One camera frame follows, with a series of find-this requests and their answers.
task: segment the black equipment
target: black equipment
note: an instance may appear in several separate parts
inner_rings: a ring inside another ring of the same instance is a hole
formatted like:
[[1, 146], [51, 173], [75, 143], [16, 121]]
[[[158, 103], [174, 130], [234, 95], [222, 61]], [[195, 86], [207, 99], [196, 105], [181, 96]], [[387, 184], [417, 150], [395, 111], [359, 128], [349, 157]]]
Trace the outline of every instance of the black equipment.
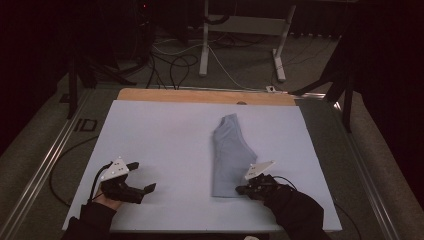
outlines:
[[273, 176], [269, 174], [264, 175], [262, 173], [257, 177], [249, 179], [249, 183], [246, 186], [236, 187], [236, 191], [238, 194], [247, 195], [253, 200], [264, 201], [273, 192], [281, 187], [289, 188], [291, 191], [295, 190], [288, 185], [278, 183]]
[[[93, 198], [93, 192], [99, 175], [103, 172], [103, 170], [108, 169], [112, 164], [113, 163], [103, 166], [97, 173], [93, 183], [93, 188], [91, 189], [90, 198], [88, 200], [89, 202], [96, 198]], [[126, 166], [128, 167], [129, 171], [132, 171], [137, 169], [138, 165], [138, 162], [134, 162], [127, 164]], [[127, 177], [128, 173], [115, 178], [111, 178], [109, 180], [105, 180], [100, 184], [100, 189], [102, 190], [103, 194], [109, 199], [137, 204], [141, 203], [144, 195], [149, 194], [155, 190], [156, 183], [150, 184], [144, 189], [130, 187], [125, 183]]]

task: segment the wooden strip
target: wooden strip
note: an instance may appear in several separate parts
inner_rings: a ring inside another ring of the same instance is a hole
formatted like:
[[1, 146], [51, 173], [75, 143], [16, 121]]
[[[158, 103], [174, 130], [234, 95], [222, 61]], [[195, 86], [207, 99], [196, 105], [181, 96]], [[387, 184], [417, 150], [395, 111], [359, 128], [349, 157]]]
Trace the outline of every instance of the wooden strip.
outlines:
[[192, 91], [124, 88], [118, 100], [199, 103], [246, 103], [248, 105], [296, 106], [294, 98], [285, 93], [252, 93], [230, 91]]

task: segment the white table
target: white table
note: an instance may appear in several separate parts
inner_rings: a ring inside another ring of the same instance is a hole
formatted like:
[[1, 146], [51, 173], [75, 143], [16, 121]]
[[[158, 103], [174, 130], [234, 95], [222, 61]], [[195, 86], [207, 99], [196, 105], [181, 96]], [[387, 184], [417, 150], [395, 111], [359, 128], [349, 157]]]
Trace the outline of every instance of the white table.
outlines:
[[[127, 163], [140, 163], [138, 170], [130, 172], [128, 185], [143, 188], [157, 183], [157, 186], [141, 204], [124, 204], [113, 220], [112, 231], [258, 233], [281, 230], [271, 211], [259, 202], [247, 197], [211, 197], [212, 132], [223, 116], [237, 113], [243, 136], [258, 155], [257, 161], [276, 161], [267, 173], [290, 179], [300, 191], [313, 197], [324, 208], [325, 230], [341, 230], [297, 106], [171, 102], [175, 96], [169, 97], [169, 94], [184, 93], [187, 97], [190, 91], [144, 90], [144, 93], [151, 96], [164, 93], [167, 97], [162, 98], [165, 102], [117, 100], [113, 103], [64, 229], [70, 217], [79, 216], [97, 171], [120, 156]], [[231, 93], [203, 93], [221, 96], [223, 102], [234, 101], [229, 97]], [[250, 102], [249, 98], [243, 98], [246, 93], [234, 94], [235, 99]], [[201, 92], [191, 92], [191, 95], [193, 99], [203, 96]], [[253, 96], [287, 99], [283, 95], [265, 93]]]

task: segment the gray fabric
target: gray fabric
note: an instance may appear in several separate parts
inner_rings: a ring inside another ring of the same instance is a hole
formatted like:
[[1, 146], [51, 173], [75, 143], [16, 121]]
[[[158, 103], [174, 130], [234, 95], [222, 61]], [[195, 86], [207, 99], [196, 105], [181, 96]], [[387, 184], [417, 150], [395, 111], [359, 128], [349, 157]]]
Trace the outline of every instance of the gray fabric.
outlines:
[[250, 149], [241, 134], [237, 115], [222, 118], [213, 134], [215, 144], [213, 197], [241, 197], [235, 191], [247, 181], [244, 175], [250, 164], [256, 163], [256, 154]]

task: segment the black cable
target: black cable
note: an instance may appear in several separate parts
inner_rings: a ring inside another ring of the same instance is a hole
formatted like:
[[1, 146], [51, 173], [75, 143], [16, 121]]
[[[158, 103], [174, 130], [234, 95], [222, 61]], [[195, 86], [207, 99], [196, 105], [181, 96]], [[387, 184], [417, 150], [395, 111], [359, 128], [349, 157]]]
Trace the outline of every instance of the black cable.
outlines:
[[156, 73], [156, 83], [158, 84], [159, 89], [160, 89], [160, 85], [162, 84], [162, 85], [163, 85], [163, 87], [164, 87], [166, 90], [168, 90], [168, 89], [166, 88], [166, 85], [163, 83], [162, 79], [160, 78], [158, 70], [156, 70], [156, 69], [154, 69], [154, 68], [152, 68], [152, 70], [153, 70], [153, 73]]
[[314, 39], [311, 39], [310, 41], [309, 41], [309, 44], [308, 45], [306, 45], [306, 47], [304, 47], [303, 49], [302, 49], [302, 51], [300, 51], [296, 56], [294, 56], [294, 57], [292, 57], [290, 60], [288, 60], [288, 61], [286, 61], [285, 63], [283, 63], [283, 66], [285, 66], [285, 65], [287, 65], [287, 64], [289, 64], [291, 61], [293, 61], [294, 59], [296, 59], [296, 58], [298, 58], [300, 55], [302, 55], [305, 51], [306, 51], [306, 49], [308, 49], [311, 45], [312, 45], [312, 42], [314, 41]]
[[296, 191], [297, 191], [296, 186], [294, 186], [294, 184], [293, 184], [292, 182], [290, 182], [287, 178], [285, 178], [285, 177], [280, 177], [280, 176], [273, 176], [273, 178], [281, 178], [281, 179], [286, 180], [288, 183], [290, 183], [290, 185], [294, 188], [294, 190], [296, 190]]
[[[185, 54], [185, 55], [180, 55], [180, 56], [173, 56], [174, 59], [172, 61], [168, 61], [168, 60], [166, 60], [166, 59], [164, 59], [164, 58], [162, 58], [162, 57], [160, 57], [158, 55], [166, 55], [166, 54], [152, 53], [152, 56], [154, 58], [157, 58], [157, 59], [159, 59], [161, 61], [164, 61], [164, 62], [170, 64], [170, 67], [169, 67], [169, 77], [171, 79], [172, 85], [173, 85], [173, 87], [174, 87], [175, 90], [178, 90], [180, 88], [182, 82], [187, 78], [188, 74], [190, 73], [190, 67], [196, 65], [199, 62], [198, 58], [195, 55], [193, 55], [193, 54]], [[191, 58], [194, 59], [194, 61], [191, 62], [191, 63], [189, 63], [185, 59], [186, 57], [191, 57]], [[184, 61], [185, 64], [181, 64], [181, 65], [180, 64], [177, 64], [176, 61], [178, 61], [178, 60]], [[184, 68], [187, 69], [185, 75], [181, 78], [181, 80], [179, 80], [178, 84], [176, 84], [176, 81], [174, 79], [174, 75], [172, 73], [172, 69], [174, 67], [184, 67]]]
[[350, 217], [350, 215], [342, 207], [340, 207], [340, 205], [338, 205], [336, 202], [334, 202], [334, 205], [336, 207], [338, 207], [346, 215], [347, 218], [349, 218], [349, 220], [352, 222], [353, 226], [355, 227], [356, 232], [358, 233], [358, 239], [362, 240], [361, 232], [359, 231], [359, 228], [356, 225], [355, 221], [353, 221], [353, 219]]
[[151, 67], [152, 72], [150, 73], [150, 77], [149, 77], [149, 81], [147, 82], [146, 89], [150, 87], [150, 84], [152, 83], [152, 79], [153, 79], [153, 74], [155, 73], [155, 70], [156, 70], [156, 63], [155, 63], [155, 59], [153, 58], [153, 53], [150, 52], [149, 55], [150, 55], [149, 59], [152, 60], [152, 67]]
[[93, 201], [93, 195], [94, 195], [94, 189], [96, 189], [97, 186], [97, 179], [99, 179], [100, 174], [108, 169], [110, 166], [112, 165], [112, 162], [109, 164], [104, 165], [102, 168], [100, 168], [100, 170], [97, 172], [96, 176], [94, 177], [94, 181], [93, 181], [93, 185], [91, 186], [91, 192], [90, 192], [90, 197], [87, 200], [87, 203], [91, 203]]
[[106, 66], [97, 63], [95, 60], [93, 60], [89, 57], [85, 57], [85, 60], [91, 65], [91, 67], [93, 69], [95, 69], [98, 72], [101, 72], [102, 74], [104, 74], [104, 75], [108, 76], [109, 78], [119, 82], [122, 85], [136, 85], [136, 83], [126, 80], [125, 78], [114, 73], [112, 70], [110, 70]]
[[310, 59], [313, 59], [313, 58], [317, 57], [317, 56], [318, 56], [318, 54], [320, 54], [321, 52], [323, 52], [324, 50], [326, 50], [326, 49], [328, 48], [328, 46], [330, 46], [330, 42], [331, 42], [331, 41], [332, 41], [332, 40], [330, 39], [330, 40], [328, 41], [327, 45], [326, 45], [325, 47], [323, 47], [321, 50], [319, 50], [318, 52], [316, 52], [316, 53], [314, 54], [314, 56], [312, 56], [312, 57], [308, 57], [308, 58], [305, 58], [305, 59], [303, 59], [303, 60], [302, 60], [302, 61], [300, 61], [300, 62], [294, 62], [294, 63], [287, 63], [287, 64], [283, 64], [283, 66], [284, 66], [284, 67], [286, 67], [286, 66], [288, 66], [288, 65], [301, 64], [301, 63], [306, 62], [307, 60], [310, 60]]
[[179, 56], [179, 57], [177, 57], [177, 58], [175, 58], [174, 59], [174, 61], [172, 61], [172, 64], [171, 64], [171, 66], [169, 67], [169, 77], [171, 78], [171, 81], [172, 81], [172, 83], [174, 83], [174, 78], [172, 77], [172, 68], [175, 66], [175, 62], [178, 60], [178, 59], [181, 59], [181, 60], [183, 60], [187, 65], [187, 71], [186, 71], [186, 73], [185, 73], [185, 75], [184, 75], [184, 77], [180, 80], [180, 82], [178, 83], [178, 86], [175, 88], [176, 90], [178, 90], [178, 89], [180, 89], [180, 85], [181, 85], [181, 83], [187, 78], [187, 76], [188, 76], [188, 74], [190, 73], [190, 66], [189, 66], [189, 64], [188, 64], [188, 62], [183, 58], [183, 57], [181, 57], [181, 56]]
[[83, 145], [83, 144], [85, 144], [85, 143], [88, 143], [88, 142], [90, 142], [90, 141], [92, 141], [92, 140], [94, 140], [94, 139], [96, 139], [96, 138], [98, 138], [99, 136], [95, 136], [95, 137], [92, 137], [92, 138], [89, 138], [89, 139], [87, 139], [87, 140], [84, 140], [84, 141], [82, 141], [82, 142], [80, 142], [80, 143], [78, 143], [78, 144], [76, 144], [76, 145], [74, 145], [74, 146], [72, 146], [72, 147], [70, 147], [68, 150], [66, 150], [65, 152], [63, 152], [57, 159], [56, 159], [56, 161], [55, 161], [55, 163], [53, 164], [53, 166], [52, 166], [52, 170], [50, 171], [50, 174], [49, 174], [49, 188], [50, 188], [50, 191], [51, 191], [51, 193], [53, 194], [53, 196], [57, 199], [57, 200], [59, 200], [59, 202], [61, 202], [61, 203], [63, 203], [64, 205], [66, 205], [66, 206], [68, 206], [68, 207], [70, 207], [71, 206], [71, 204], [69, 204], [67, 201], [65, 201], [65, 200], [63, 200], [56, 192], [55, 192], [55, 190], [54, 190], [54, 188], [53, 188], [53, 172], [54, 172], [54, 170], [55, 170], [55, 168], [56, 168], [56, 166], [57, 166], [57, 164], [60, 162], [60, 160], [66, 155], [66, 154], [68, 154], [70, 151], [72, 151], [72, 150], [74, 150], [75, 148], [77, 148], [77, 147], [79, 147], [79, 146], [81, 146], [81, 145]]
[[[251, 47], [253, 45], [259, 44], [259, 43], [265, 41], [267, 38], [268, 38], [268, 36], [261, 36], [256, 41], [249, 41], [249, 40], [245, 40], [245, 39], [241, 39], [239, 37], [236, 37], [233, 34], [227, 33], [227, 34], [224, 34], [223, 36], [218, 37], [215, 41], [213, 41], [213, 43], [220, 46], [221, 48], [232, 48], [232, 47], [244, 48], [244, 47]], [[222, 39], [230, 40], [231, 44], [220, 43], [219, 41], [222, 40]], [[248, 44], [238, 45], [235, 40], [238, 40], [238, 41], [241, 41], [241, 42], [246, 42]]]
[[144, 66], [145, 65], [143, 65], [141, 63], [137, 63], [137, 65], [135, 65], [133, 67], [129, 67], [127, 69], [116, 71], [116, 73], [121, 75], [121, 76], [128, 77], [128, 76], [131, 76], [131, 75], [137, 73], [139, 70], [143, 69]]
[[98, 198], [98, 197], [102, 196], [103, 194], [104, 194], [104, 193], [100, 193], [99, 195], [97, 195], [97, 196], [93, 197], [91, 200], [94, 200], [94, 199], [96, 199], [96, 198]]

